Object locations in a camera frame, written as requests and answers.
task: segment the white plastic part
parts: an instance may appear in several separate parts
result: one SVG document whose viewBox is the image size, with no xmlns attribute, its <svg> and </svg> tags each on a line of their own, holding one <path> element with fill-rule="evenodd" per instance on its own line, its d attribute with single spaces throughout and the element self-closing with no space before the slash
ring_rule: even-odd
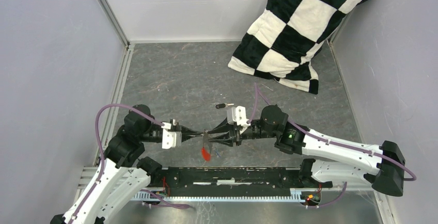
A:
<svg viewBox="0 0 438 224">
<path fill-rule="evenodd" d="M 232 107 L 227 110 L 228 124 L 237 123 L 238 126 L 249 127 L 248 120 L 246 118 L 246 109 L 243 106 Z"/>
<path fill-rule="evenodd" d="M 170 149 L 181 145 L 181 132 L 169 131 L 172 128 L 172 124 L 163 122 L 163 142 L 161 144 L 162 149 Z"/>
<path fill-rule="evenodd" d="M 108 196 L 97 216 L 112 220 L 141 189 L 149 185 L 150 180 L 151 177 L 144 170 L 135 168 L 131 175 Z"/>
<path fill-rule="evenodd" d="M 85 201 L 84 205 L 82 205 L 79 213 L 76 218 L 73 217 L 73 212 L 76 211 L 77 206 L 85 197 L 87 192 L 90 191 L 92 185 L 95 183 L 97 176 L 99 174 L 100 168 L 96 171 L 95 175 L 88 183 L 84 192 L 82 192 L 81 196 L 74 203 L 74 205 L 64 214 L 65 223 L 68 223 L 70 219 L 74 219 L 72 224 L 93 224 L 96 221 L 97 213 L 102 206 L 102 203 L 107 199 L 111 190 L 114 188 L 116 183 L 120 180 L 120 178 L 128 171 L 128 168 L 121 167 L 120 169 L 116 168 L 116 164 L 109 159 L 105 159 L 105 168 L 103 170 L 103 175 L 100 179 L 100 183 L 94 188 L 91 195 Z"/>
<path fill-rule="evenodd" d="M 366 172 L 361 168 L 341 162 L 321 161 L 317 159 L 312 165 L 312 178 L 320 183 L 343 181 L 350 185 L 367 187 L 371 184 L 364 179 Z"/>
<path fill-rule="evenodd" d="M 383 151 L 380 150 L 379 145 L 367 145 L 367 144 L 342 140 L 336 137 L 331 137 L 321 134 L 315 130 L 310 130 L 309 132 L 319 137 L 330 139 L 331 142 L 338 142 L 366 150 L 374 150 L 375 153 L 383 154 Z M 364 173 L 369 173 L 372 175 L 376 175 L 380 171 L 380 169 L 377 168 L 377 163 L 381 163 L 382 159 L 377 156 L 372 156 L 369 154 L 365 154 L 363 152 L 342 148 L 333 145 L 333 143 L 328 145 L 325 142 L 318 141 L 317 139 L 312 138 L 308 135 L 304 137 L 304 143 L 306 144 L 302 148 L 302 152 L 304 155 L 319 156 L 319 157 L 332 159 L 334 161 L 339 161 L 356 168 L 361 168 L 361 170 L 363 170 Z"/>
</svg>

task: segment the metal frame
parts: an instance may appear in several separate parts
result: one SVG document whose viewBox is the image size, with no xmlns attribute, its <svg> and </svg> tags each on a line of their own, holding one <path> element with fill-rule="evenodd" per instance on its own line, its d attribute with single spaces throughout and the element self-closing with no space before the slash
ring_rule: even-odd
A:
<svg viewBox="0 0 438 224">
<path fill-rule="evenodd" d="M 120 70 L 117 73 L 117 79 L 114 85 L 113 96 L 111 97 L 112 104 L 119 104 L 122 100 L 124 85 L 128 77 L 129 67 L 131 65 L 132 54 L 134 53 L 135 44 L 129 45 L 126 50 L 122 62 L 120 64 Z M 102 140 L 103 149 L 106 148 L 108 138 L 113 136 L 114 126 L 116 125 L 117 114 L 119 112 L 118 107 L 110 108 L 105 115 L 105 125 L 101 129 L 100 137 Z M 99 149 L 96 149 L 94 165 L 99 162 Z"/>
<path fill-rule="evenodd" d="M 117 20 L 116 16 L 114 15 L 111 7 L 109 6 L 109 3 L 107 0 L 98 0 L 99 4 L 101 5 L 103 11 L 105 12 L 106 16 L 108 17 L 109 21 L 111 22 L 112 26 L 116 30 L 116 33 L 120 39 L 120 41 L 128 47 L 130 45 L 130 42 L 128 38 L 126 37 L 125 33 L 123 32 L 122 27 L 120 26 L 119 21 Z"/>
</svg>

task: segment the red object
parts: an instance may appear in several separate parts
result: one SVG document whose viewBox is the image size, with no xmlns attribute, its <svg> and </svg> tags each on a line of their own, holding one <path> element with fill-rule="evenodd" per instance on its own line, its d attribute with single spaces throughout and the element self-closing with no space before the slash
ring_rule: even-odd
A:
<svg viewBox="0 0 438 224">
<path fill-rule="evenodd" d="M 202 157 L 203 157 L 206 161 L 210 161 L 210 160 L 211 160 L 211 154 L 209 154 L 205 148 L 202 148 L 202 149 L 201 149 L 201 154 L 202 154 Z"/>
</svg>

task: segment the white wall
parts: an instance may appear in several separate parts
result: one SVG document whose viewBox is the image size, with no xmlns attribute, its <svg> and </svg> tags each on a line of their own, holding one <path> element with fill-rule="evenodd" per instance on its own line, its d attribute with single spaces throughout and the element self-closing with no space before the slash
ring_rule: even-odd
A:
<svg viewBox="0 0 438 224">
<path fill-rule="evenodd" d="M 97 0 L 0 0 L 0 223 L 49 223 L 96 151 L 123 46 Z"/>
<path fill-rule="evenodd" d="M 418 180 L 392 198 L 398 223 L 436 223 L 438 0 L 371 0 L 334 42 L 367 143 L 398 143 Z"/>
<path fill-rule="evenodd" d="M 240 40 L 267 0 L 108 0 L 131 41 Z"/>
</svg>

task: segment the gray floor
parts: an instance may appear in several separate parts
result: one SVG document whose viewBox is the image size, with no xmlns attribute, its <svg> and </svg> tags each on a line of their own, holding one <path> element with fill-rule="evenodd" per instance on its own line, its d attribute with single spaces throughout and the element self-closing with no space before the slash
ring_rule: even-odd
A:
<svg viewBox="0 0 438 224">
<path fill-rule="evenodd" d="M 324 192 L 330 201 L 338 192 Z M 348 191 L 335 205 L 305 210 L 293 202 L 182 202 L 188 210 L 169 207 L 149 209 L 140 202 L 129 202 L 112 220 L 112 224 L 203 224 L 203 223 L 323 223 L 381 224 L 372 192 Z"/>
<path fill-rule="evenodd" d="M 338 69 L 325 44 L 312 65 L 319 74 L 319 94 L 313 95 L 227 67 L 238 42 L 137 44 L 134 48 L 122 103 L 146 104 L 159 120 L 177 119 L 181 125 L 202 131 L 225 117 L 217 103 L 242 105 L 251 113 L 253 84 L 297 123 L 335 137 L 359 141 L 353 115 Z M 260 103 L 256 117 L 264 107 Z M 119 110 L 116 127 L 127 111 Z M 215 145 L 219 156 L 201 157 L 201 138 L 181 147 L 162 150 L 146 144 L 146 154 L 163 166 L 299 166 L 300 155 L 274 148 L 273 140 L 244 141 L 240 147 Z"/>
</svg>

